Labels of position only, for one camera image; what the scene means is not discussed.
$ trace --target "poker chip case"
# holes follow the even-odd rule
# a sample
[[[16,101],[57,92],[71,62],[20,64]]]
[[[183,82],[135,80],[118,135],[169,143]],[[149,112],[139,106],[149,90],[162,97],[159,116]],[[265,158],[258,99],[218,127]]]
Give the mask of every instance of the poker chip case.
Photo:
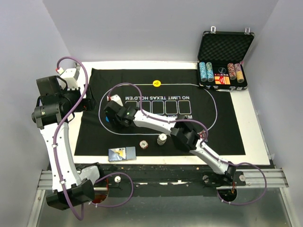
[[[197,77],[198,84],[203,88],[243,90],[247,88],[247,81],[241,65],[244,82],[239,83],[237,79],[231,80],[227,64],[240,63],[243,61],[253,39],[254,33],[249,28],[245,32],[216,32],[215,27],[211,31],[204,31],[198,57]],[[211,62],[214,72],[214,81],[203,82],[200,77],[200,62]]]

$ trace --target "yellow disc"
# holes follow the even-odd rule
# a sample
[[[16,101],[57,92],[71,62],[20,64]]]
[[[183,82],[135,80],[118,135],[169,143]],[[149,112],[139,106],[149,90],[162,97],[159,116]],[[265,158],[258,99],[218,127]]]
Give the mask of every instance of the yellow disc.
[[[161,82],[160,82],[159,80],[155,80],[152,84],[153,84],[155,87],[160,87]]]

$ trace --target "white poker chip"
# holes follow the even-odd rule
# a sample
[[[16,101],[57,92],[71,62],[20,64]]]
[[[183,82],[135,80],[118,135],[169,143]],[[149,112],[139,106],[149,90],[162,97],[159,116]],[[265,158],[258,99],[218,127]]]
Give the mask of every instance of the white poker chip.
[[[158,143],[159,145],[163,145],[163,144],[166,142],[166,140],[167,140],[167,135],[164,134],[164,133],[162,133],[162,134],[160,134],[160,135],[158,136],[158,138],[157,138],[157,143]]]
[[[142,149],[147,149],[148,147],[148,143],[145,140],[142,140],[139,145]]]

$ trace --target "poker mat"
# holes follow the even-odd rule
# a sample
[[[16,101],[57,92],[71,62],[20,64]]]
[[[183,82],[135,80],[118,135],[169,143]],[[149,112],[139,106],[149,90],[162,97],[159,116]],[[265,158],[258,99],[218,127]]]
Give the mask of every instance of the poker mat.
[[[137,156],[189,156],[177,150],[168,137],[157,144],[159,132],[131,126],[114,129],[106,119],[107,94],[116,84],[136,84],[142,91],[143,109],[173,117],[185,115],[209,129],[207,144],[219,155],[245,155],[240,130],[229,92],[205,90],[197,86],[196,70],[96,70],[89,84],[97,102],[94,111],[83,112],[75,156],[108,156],[108,149],[136,147]],[[125,106],[139,106],[139,93],[132,86],[120,86],[111,95],[119,95]],[[198,132],[200,125],[195,125]],[[140,141],[148,142],[142,149]]]

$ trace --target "metal clasp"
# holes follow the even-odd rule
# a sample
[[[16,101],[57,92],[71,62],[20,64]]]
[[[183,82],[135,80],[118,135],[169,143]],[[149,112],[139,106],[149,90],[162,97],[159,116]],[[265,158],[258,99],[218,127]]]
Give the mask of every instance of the metal clasp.
[[[216,27],[215,26],[210,27],[210,33],[216,33]]]
[[[249,35],[249,34],[250,34],[250,27],[246,27],[244,33],[245,33],[246,35]]]

